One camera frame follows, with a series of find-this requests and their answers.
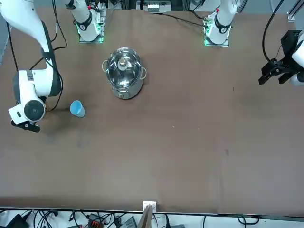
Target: lid knob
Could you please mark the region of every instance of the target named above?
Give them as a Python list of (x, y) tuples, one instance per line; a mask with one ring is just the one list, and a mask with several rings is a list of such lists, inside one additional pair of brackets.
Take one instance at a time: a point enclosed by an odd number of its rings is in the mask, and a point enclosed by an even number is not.
[(123, 65), (125, 65), (125, 63), (126, 63), (125, 58), (120, 58), (119, 59), (119, 65), (123, 66)]

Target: floor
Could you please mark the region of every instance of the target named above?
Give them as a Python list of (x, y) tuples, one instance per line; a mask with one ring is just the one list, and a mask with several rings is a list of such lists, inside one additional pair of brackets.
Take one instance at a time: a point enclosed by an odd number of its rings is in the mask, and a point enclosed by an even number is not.
[[(14, 210), (14, 211), (5, 211), (0, 214), (0, 226), (6, 226), (17, 214), (23, 214), (26, 211), (23, 210)], [(28, 217), (27, 222), (29, 223), (29, 227), (33, 228), (33, 220), (35, 211), (31, 213), (31, 215)], [(54, 217), (53, 215), (48, 219), (48, 222), (53, 228), (69, 228), (74, 227), (76, 224), (75, 222), (68, 221), (71, 215), (71, 211), (65, 211), (65, 212), (59, 212), (59, 215), (57, 217)], [(134, 216), (134, 219), (136, 223), (139, 222), (141, 214), (126, 214), (124, 215), (122, 219), (122, 224), (127, 221), (131, 216)], [(161, 214), (155, 215), (157, 219), (157, 224), (155, 222), (155, 219), (152, 220), (152, 228), (162, 228), (166, 226), (166, 218), (165, 215)], [(204, 216), (187, 216), (187, 215), (168, 215), (170, 225), (184, 225), (186, 228), (203, 228), (203, 220)], [(36, 227), (38, 227), (38, 223), (42, 217), (38, 214), (35, 219)], [(87, 219), (79, 212), (76, 213), (76, 221), (78, 225), (86, 225)], [(256, 219), (246, 219), (247, 223), (253, 223), (256, 222)], [(206, 217), (205, 220), (205, 228), (242, 228), (244, 225), (240, 224), (237, 220), (237, 218), (226, 218), (226, 217)], [(303, 222), (295, 222), (295, 221), (280, 221), (280, 220), (266, 220), (261, 219), (256, 225), (251, 226), (251, 228), (302, 228)]]

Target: black cable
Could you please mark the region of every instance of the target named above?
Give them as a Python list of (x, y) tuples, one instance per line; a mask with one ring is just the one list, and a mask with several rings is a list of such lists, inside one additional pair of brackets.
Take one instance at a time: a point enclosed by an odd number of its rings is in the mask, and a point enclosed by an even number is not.
[(215, 8), (215, 10), (213, 12), (215, 12), (218, 8), (220, 7), (220, 5), (218, 7)]
[(59, 75), (60, 80), (61, 80), (61, 91), (60, 91), (60, 94), (59, 94), (59, 97), (58, 97), (58, 100), (57, 100), (55, 106), (54, 106), (51, 110), (49, 110), (49, 112), (51, 112), (51, 111), (54, 111), (54, 110), (57, 108), (57, 105), (58, 105), (58, 103), (59, 103), (59, 101), (60, 101), (60, 98), (61, 98), (61, 95), (62, 95), (62, 91), (63, 91), (63, 79), (62, 79), (61, 74), (58, 72), (58, 70), (55, 69), (55, 68), (52, 66), (52, 64), (50, 64), (50, 63), (48, 62), (47, 59), (45, 59), (45, 60), (46, 60), (46, 63), (49, 64), (49, 65), (53, 68), (53, 70), (56, 71), (56, 73)]
[(167, 214), (165, 214), (165, 216), (166, 216), (166, 228), (171, 228), (169, 217)]
[(281, 70), (284, 70), (284, 72), (292, 72), (292, 70), (290, 70), (289, 68), (286, 68), (286, 67), (283, 67), (283, 66), (279, 66), (277, 64), (275, 64), (273, 61), (271, 61), (269, 59), (269, 57), (267, 56), (266, 54), (266, 51), (265, 51), (265, 37), (266, 37), (266, 32), (267, 32), (267, 29), (272, 21), (272, 19), (274, 18), (276, 12), (279, 10), (280, 6), (282, 5), (282, 3), (284, 2), (285, 0), (281, 0), (278, 4), (278, 6), (276, 7), (276, 9), (274, 10), (274, 12), (272, 13), (269, 21), (267, 22), (266, 24), (266, 27), (265, 27), (265, 30), (264, 30), (264, 33), (263, 33), (263, 38), (262, 38), (262, 49), (263, 49), (263, 54), (264, 54), (264, 57), (266, 58), (266, 60), (271, 63), (274, 67), (276, 67), (277, 69), (281, 69)]
[(207, 217), (207, 216), (205, 216), (205, 217), (204, 217), (204, 221), (203, 221), (203, 227), (202, 227), (202, 228), (205, 228), (205, 221), (206, 221), (206, 217)]
[(257, 220), (256, 220), (255, 222), (246, 222), (245, 217), (242, 216), (242, 215), (237, 215), (237, 219), (238, 219), (238, 221), (240, 222), (240, 224), (242, 224), (242, 225), (245, 226), (245, 228), (246, 228), (246, 225), (256, 225), (256, 224), (259, 223), (259, 221), (260, 221), (260, 218), (256, 218)]
[[(60, 46), (60, 47), (54, 48), (53, 51), (56, 51), (56, 50), (62, 49), (62, 48), (67, 48), (67, 46)], [(30, 70), (34, 69), (34, 67), (37, 66), (42, 60), (43, 60), (43, 58), (40, 58), (40, 59), (39, 59), (39, 60), (30, 68)]]
[(279, 49), (278, 49), (278, 51), (277, 51), (277, 54), (276, 54), (275, 58), (279, 55), (279, 52), (280, 52), (280, 50), (281, 50), (281, 47), (282, 47), (282, 45), (279, 47)]
[[(87, 217), (86, 214), (84, 214), (82, 211), (80, 211), (80, 212), (89, 220), (89, 218)], [(77, 221), (76, 221), (75, 213), (76, 213), (76, 211), (72, 211), (72, 214), (71, 214), (71, 216), (70, 216), (70, 221), (71, 221), (71, 220), (74, 220), (76, 226), (77, 226), (78, 228), (80, 228), (80, 226), (78, 225), (78, 223), (77, 223)], [(113, 213), (110, 213), (110, 214), (105, 214), (105, 215), (103, 215), (103, 216), (99, 216), (99, 212), (97, 212), (97, 214), (98, 214), (98, 218), (95, 218), (94, 220), (92, 220), (92, 222), (94, 222), (94, 221), (96, 221), (96, 220), (99, 220), (99, 221), (100, 221), (100, 224), (101, 224), (103, 221), (105, 221), (107, 217), (109, 217), (110, 215), (113, 215)]]
[(48, 217), (52, 214), (52, 211), (48, 211), (46, 214), (44, 214), (44, 211), (42, 211), (42, 213), (43, 213), (43, 215), (45, 216), (45, 220), (44, 220), (44, 222), (43, 222), (43, 226), (45, 226), (45, 222), (47, 222), (47, 227), (48, 228), (53, 228), (52, 226), (51, 226), (51, 224), (48, 222)]
[(127, 214), (127, 213), (124, 213), (124, 214), (118, 216), (117, 218), (114, 217), (114, 222), (112, 222), (109, 226), (107, 226), (107, 228), (111, 227), (111, 226), (115, 223), (115, 219), (120, 219), (120, 218), (121, 218), (122, 216), (124, 216), (125, 214)]
[(55, 36), (54, 36), (54, 38), (51, 40), (51, 42), (53, 42), (56, 38), (57, 38), (57, 32), (55, 33)]
[(65, 38), (65, 35), (63, 34), (63, 31), (62, 31), (62, 29), (61, 29), (61, 26), (60, 26), (59, 21), (58, 21), (58, 18), (57, 18), (56, 0), (52, 0), (52, 6), (53, 6), (53, 12), (54, 12), (54, 15), (55, 15), (56, 23), (58, 24), (60, 33), (62, 34), (62, 37), (63, 37), (63, 39), (64, 39), (64, 41), (65, 41), (66, 46), (67, 46), (67, 40), (66, 40), (66, 38)]
[(193, 10), (188, 10), (188, 12), (193, 13), (198, 19), (204, 20), (206, 17), (200, 17), (196, 12), (194, 12)]
[(14, 52), (14, 48), (13, 48), (13, 43), (11, 42), (10, 25), (9, 25), (7, 22), (6, 22), (6, 26), (7, 26), (8, 34), (9, 34), (10, 49), (11, 49), (11, 52), (12, 52), (12, 54), (13, 54), (13, 58), (14, 58), (14, 62), (15, 62), (16, 71), (18, 71), (17, 61), (16, 61), (15, 52)]
[(202, 5), (205, 3), (205, 1), (206, 1), (206, 0), (201, 0), (201, 1), (199, 2), (199, 4), (193, 9), (193, 11), (196, 10), (200, 5), (202, 6)]
[(153, 214), (153, 216), (154, 216), (154, 219), (155, 219), (156, 226), (157, 226), (157, 228), (159, 228), (155, 214)]
[(21, 216), (23, 216), (25, 213), (27, 213), (27, 212), (29, 212), (29, 211), (33, 211), (33, 210), (26, 210), (25, 212), (23, 212), (23, 213), (21, 214)]
[(185, 20), (185, 19), (183, 19), (183, 18), (178, 18), (178, 17), (173, 16), (173, 15), (170, 15), (170, 14), (161, 14), (161, 15), (165, 15), (165, 16), (168, 16), (168, 17), (172, 17), (172, 18), (175, 18), (175, 19), (177, 19), (177, 20), (182, 20), (182, 21), (185, 21), (185, 22), (190, 23), (190, 24), (193, 24), (193, 25), (197, 25), (197, 26), (202, 26), (202, 27), (208, 28), (207, 25), (201, 25), (201, 24), (198, 24), (198, 23), (195, 23), (195, 22), (192, 22), (192, 21)]
[(34, 219), (33, 219), (33, 226), (34, 226), (34, 228), (36, 228), (35, 222), (36, 222), (36, 216), (37, 216), (38, 212), (39, 212), (39, 210), (36, 212), (36, 214), (34, 216)]

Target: white bracket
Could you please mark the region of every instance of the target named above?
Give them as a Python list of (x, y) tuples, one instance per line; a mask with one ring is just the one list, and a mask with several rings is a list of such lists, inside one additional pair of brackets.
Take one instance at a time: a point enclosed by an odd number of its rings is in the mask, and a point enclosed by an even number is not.
[(287, 18), (288, 18), (288, 22), (295, 22), (295, 17), (290, 17), (289, 16), (289, 12), (287, 12)]
[(152, 206), (153, 213), (156, 213), (156, 202), (155, 201), (143, 201), (142, 202), (142, 211), (144, 211), (145, 208), (149, 205)]

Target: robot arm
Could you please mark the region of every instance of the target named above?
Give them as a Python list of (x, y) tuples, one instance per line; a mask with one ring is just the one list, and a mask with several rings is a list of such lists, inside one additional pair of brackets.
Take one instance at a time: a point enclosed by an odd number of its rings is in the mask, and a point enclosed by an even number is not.
[(89, 10), (85, 0), (64, 0), (64, 3), (72, 12), (83, 41), (91, 42), (101, 34), (100, 13), (93, 9)]
[(279, 83), (284, 84), (289, 79), (293, 85), (304, 86), (304, 33), (301, 30), (289, 30), (281, 38), (284, 57), (281, 60), (273, 58), (262, 68), (259, 84), (262, 85), (271, 77), (278, 76)]
[(9, 109), (12, 125), (30, 131), (39, 131), (34, 123), (45, 114), (45, 98), (57, 96), (62, 88), (55, 55), (48, 30), (36, 13), (33, 1), (2, 0), (0, 13), (16, 29), (28, 34), (42, 47), (47, 68), (19, 70), (13, 78), (13, 90), (18, 104)]
[(206, 34), (212, 43), (220, 45), (226, 41), (237, 9), (235, 0), (221, 0), (220, 7), (210, 15), (212, 25)]

